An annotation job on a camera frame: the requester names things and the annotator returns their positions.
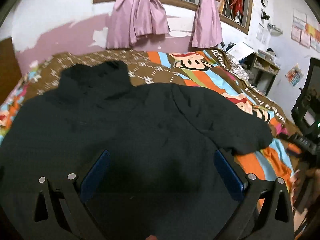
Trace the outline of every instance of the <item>pink curtain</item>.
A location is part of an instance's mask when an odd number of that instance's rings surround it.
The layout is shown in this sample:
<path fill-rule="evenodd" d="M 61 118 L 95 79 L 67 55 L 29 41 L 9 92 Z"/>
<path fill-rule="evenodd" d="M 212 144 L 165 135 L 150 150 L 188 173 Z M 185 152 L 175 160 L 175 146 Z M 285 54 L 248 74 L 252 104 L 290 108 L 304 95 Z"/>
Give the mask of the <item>pink curtain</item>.
<path fill-rule="evenodd" d="M 210 48 L 222 42 L 222 29 L 215 0 L 200 0 L 195 17 L 192 47 Z"/>
<path fill-rule="evenodd" d="M 168 32 L 167 15 L 159 0 L 116 0 L 107 48 L 129 48 L 139 36 Z"/>

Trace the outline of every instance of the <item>wall clock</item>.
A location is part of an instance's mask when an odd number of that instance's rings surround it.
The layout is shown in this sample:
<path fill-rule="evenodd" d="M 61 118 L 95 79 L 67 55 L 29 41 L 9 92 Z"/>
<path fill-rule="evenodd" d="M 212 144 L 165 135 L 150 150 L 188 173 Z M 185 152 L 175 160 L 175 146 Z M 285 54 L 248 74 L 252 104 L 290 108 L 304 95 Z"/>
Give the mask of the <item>wall clock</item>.
<path fill-rule="evenodd" d="M 261 0 L 261 3 L 264 7 L 268 6 L 268 0 Z"/>

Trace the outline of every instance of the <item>window frame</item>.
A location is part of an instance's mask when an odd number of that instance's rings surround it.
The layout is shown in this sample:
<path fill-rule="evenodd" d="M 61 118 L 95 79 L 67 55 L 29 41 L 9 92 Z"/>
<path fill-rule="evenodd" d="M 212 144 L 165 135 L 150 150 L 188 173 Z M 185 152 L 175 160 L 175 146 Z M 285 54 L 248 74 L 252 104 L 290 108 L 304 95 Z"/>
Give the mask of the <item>window frame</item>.
<path fill-rule="evenodd" d="M 93 4 L 96 3 L 102 3 L 102 2 L 112 2 L 115 0 L 93 0 Z M 163 4 L 169 4 L 169 5 L 173 5 L 176 7 L 181 7 L 181 8 L 185 8 L 185 9 L 189 9 L 192 11 L 196 11 L 198 8 L 198 3 L 199 0 L 195 0 L 196 3 L 192 3 L 192 2 L 188 2 L 188 1 L 184 1 L 184 0 L 159 0 L 161 3 Z M 251 14 L 252 14 L 252 6 L 253 6 L 253 0 L 249 0 L 248 1 L 248 10 L 247 10 L 247 19 L 246 19 L 246 23 L 245 26 L 242 26 L 239 23 L 236 23 L 235 21 L 233 21 L 232 19 L 219 14 L 220 16 L 220 21 L 238 29 L 239 31 L 248 34 L 249 33 L 249 27 L 250 27 L 250 21 L 251 21 Z"/>

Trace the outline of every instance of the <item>bed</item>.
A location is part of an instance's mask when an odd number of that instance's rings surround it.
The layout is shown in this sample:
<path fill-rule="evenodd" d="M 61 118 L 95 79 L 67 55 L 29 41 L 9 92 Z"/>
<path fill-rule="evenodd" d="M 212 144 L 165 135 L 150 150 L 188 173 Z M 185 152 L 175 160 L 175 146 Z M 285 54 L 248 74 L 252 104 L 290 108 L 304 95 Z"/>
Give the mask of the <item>bed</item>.
<path fill-rule="evenodd" d="M 259 179 L 275 180 L 276 177 L 282 177 L 290 191 L 290 177 L 296 169 L 297 160 L 287 154 L 287 143 L 276 137 L 280 132 L 291 135 L 298 129 L 287 120 L 284 112 L 275 102 L 259 93 L 233 71 L 227 55 L 220 49 L 185 54 L 106 50 L 81 56 L 70 53 L 54 55 L 42 64 L 34 66 L 22 77 L 2 104 L 0 142 L 10 130 L 23 103 L 48 90 L 55 89 L 59 85 L 61 71 L 75 64 L 94 66 L 108 60 L 125 62 L 134 86 L 162 82 L 206 87 L 221 94 L 241 110 L 267 122 L 274 136 L 270 146 L 247 155 L 237 155 L 235 161 L 246 173 L 254 173 Z"/>

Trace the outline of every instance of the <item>wooden shelf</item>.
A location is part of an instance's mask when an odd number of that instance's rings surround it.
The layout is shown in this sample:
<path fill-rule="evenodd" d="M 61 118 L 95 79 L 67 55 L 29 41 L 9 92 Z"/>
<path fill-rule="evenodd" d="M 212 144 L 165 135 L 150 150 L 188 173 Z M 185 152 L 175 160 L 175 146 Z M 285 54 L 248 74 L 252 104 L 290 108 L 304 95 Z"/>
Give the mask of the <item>wooden shelf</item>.
<path fill-rule="evenodd" d="M 259 58 L 263 59 L 264 61 L 268 62 L 270 65 L 272 65 L 276 69 L 280 69 L 277 65 L 275 65 L 272 61 L 265 59 L 261 55 L 259 55 L 257 52 L 254 52 L 255 55 L 257 55 Z"/>
<path fill-rule="evenodd" d="M 270 75 L 276 76 L 276 73 L 273 73 L 273 72 L 271 72 L 271 71 L 269 71 L 269 70 L 267 70 L 267 69 L 264 69 L 263 67 L 259 67 L 259 66 L 257 66 L 257 65 L 253 65 L 252 67 L 257 68 L 257 69 L 259 69 L 259 70 L 261 70 L 261 71 L 264 71 L 264 72 L 266 72 L 266 73 L 269 73 Z"/>

